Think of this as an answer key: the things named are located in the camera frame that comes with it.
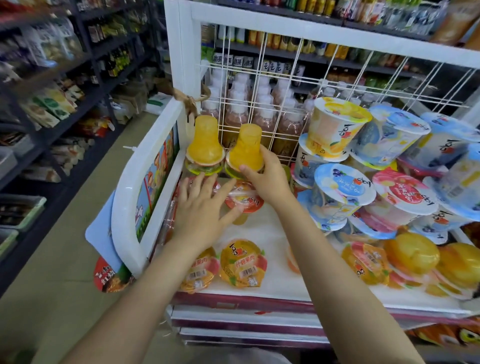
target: wire grid rack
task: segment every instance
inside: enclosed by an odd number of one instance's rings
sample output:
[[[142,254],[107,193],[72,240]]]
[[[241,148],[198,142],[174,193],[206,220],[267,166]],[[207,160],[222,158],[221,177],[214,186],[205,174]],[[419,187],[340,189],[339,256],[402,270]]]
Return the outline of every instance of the wire grid rack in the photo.
[[[299,58],[300,55],[302,54],[302,49],[305,44],[307,44],[308,40],[301,38],[298,44],[298,47],[296,47],[296,50],[291,53],[291,58],[293,59],[293,62],[291,62],[291,70],[287,73],[282,72],[282,73],[277,73],[276,70],[270,70],[266,66],[266,61],[264,60],[270,59],[271,57],[265,56],[265,51],[267,50],[267,40],[269,36],[274,36],[274,35],[269,35],[268,33],[264,32],[259,32],[260,36],[258,39],[261,40],[260,45],[258,46],[258,55],[254,57],[255,62],[253,64],[252,68],[245,68],[244,65],[242,67],[237,67],[233,64],[233,54],[232,54],[232,49],[231,46],[234,44],[234,41],[231,40],[231,36],[228,36],[227,34],[227,27],[223,27],[223,36],[220,38],[217,38],[218,30],[220,28],[216,27],[216,34],[215,34],[215,40],[216,40],[216,49],[219,50],[221,49],[221,59],[219,62],[216,63],[209,63],[209,68],[211,70],[213,69],[220,69],[222,70],[222,88],[221,88],[221,93],[220,93],[220,107],[219,107],[219,128],[218,128],[218,134],[219,134],[219,141],[226,147],[229,148],[231,145],[225,145],[224,139],[225,135],[228,133],[238,133],[240,128],[239,127],[234,127],[234,126],[229,126],[225,124],[225,116],[228,113],[228,109],[230,108],[231,105],[238,105],[238,104],[246,104],[248,105],[248,123],[251,123],[253,121],[253,118],[256,113],[259,112],[259,110],[262,109],[270,109],[271,106],[267,104],[262,104],[258,102],[257,100],[257,91],[259,88],[259,79],[261,76],[267,76],[270,79],[270,86],[273,89],[275,87],[276,82],[280,79],[285,79],[288,80],[288,85],[287,85],[287,90],[291,89],[294,93],[302,93],[302,94],[310,94],[308,98],[316,98],[320,95],[320,90],[321,88],[318,86],[322,86],[322,88],[327,87],[332,87],[335,89],[336,94],[340,93],[341,91],[344,90],[344,86],[340,84],[340,81],[327,81],[327,75],[330,73],[330,71],[333,69],[334,62],[337,59],[336,55],[341,49],[342,45],[337,44],[335,47],[335,51],[333,52],[333,55],[328,58],[328,62],[326,62],[326,70],[323,72],[323,76],[321,78],[312,78],[312,77],[305,77],[305,76],[299,76],[296,75],[295,71],[298,69],[301,63],[299,63]],[[357,68],[360,70],[358,71],[358,74],[355,77],[355,81],[353,83],[347,83],[347,89],[351,90],[349,93],[348,97],[346,100],[350,100],[354,95],[355,91],[358,90],[358,87],[361,86],[360,82],[366,72],[368,70],[368,66],[370,63],[370,60],[372,56],[374,55],[373,50],[368,50],[368,57],[364,61],[364,63],[361,65],[358,65]],[[443,62],[428,62],[427,63],[427,72],[425,73],[419,73],[419,80],[416,82],[417,85],[412,88],[412,87],[394,87],[396,85],[396,81],[400,80],[402,78],[403,70],[407,62],[409,62],[410,57],[403,57],[401,62],[393,68],[390,73],[392,73],[386,84],[384,84],[383,87],[371,87],[369,86],[366,90],[365,93],[369,93],[373,96],[373,100],[375,102],[383,102],[383,101],[391,101],[394,103],[395,107],[399,107],[402,110],[414,112],[412,110],[412,107],[415,105],[421,105],[421,110],[431,110],[434,112],[442,112],[446,106],[450,106],[453,108],[453,110],[459,109],[459,108],[470,108],[469,105],[466,104],[466,102],[462,100],[456,99],[456,96],[458,92],[466,85],[466,83],[472,78],[472,76],[475,74],[477,69],[473,68],[466,68],[462,67],[463,74],[459,79],[455,82],[455,84],[446,92],[442,97],[433,97],[429,96],[425,93],[425,91],[428,89],[430,86],[431,82],[433,79],[437,76],[438,72],[441,70],[441,68],[445,65]],[[234,75],[237,73],[245,73],[249,76],[250,82],[251,82],[251,89],[248,93],[248,97],[245,100],[239,100],[231,97],[231,93],[229,92],[229,85],[232,83],[234,79]],[[205,78],[206,84],[209,85],[209,75],[206,76]],[[408,79],[405,79],[405,86],[408,83]],[[312,90],[315,88],[318,89],[318,91],[315,94],[312,94]],[[274,120],[276,119],[275,122],[275,128],[273,132],[267,132],[267,131],[262,131],[262,144],[268,147],[269,150],[273,151],[280,161],[283,164],[290,165],[292,161],[294,161],[294,158],[297,153],[298,149],[298,140],[301,134],[307,132],[308,128],[308,122],[310,120],[309,113],[307,110],[303,107],[303,104],[301,102],[296,102],[295,107],[286,107],[285,106],[285,100],[287,98],[288,91],[284,93],[284,96],[281,97],[281,100],[278,100],[276,97],[276,103],[274,104],[274,107],[276,109],[274,113]],[[282,117],[284,117],[287,114],[299,114],[301,116],[301,119],[303,120],[303,127],[300,133],[297,133],[296,135],[290,135],[290,134],[285,134],[285,133],[280,133],[278,130],[278,126],[280,124],[280,121]]]

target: floor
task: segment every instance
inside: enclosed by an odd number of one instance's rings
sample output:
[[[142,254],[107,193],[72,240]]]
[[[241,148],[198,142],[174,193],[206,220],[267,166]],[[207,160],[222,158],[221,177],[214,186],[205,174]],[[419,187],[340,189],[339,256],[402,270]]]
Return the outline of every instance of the floor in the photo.
[[[84,232],[111,192],[132,151],[156,120],[148,113],[133,120],[0,299],[0,353],[37,350],[34,364],[57,363],[118,299],[92,283],[98,259]],[[204,348],[184,347],[160,328],[144,363],[186,363]]]

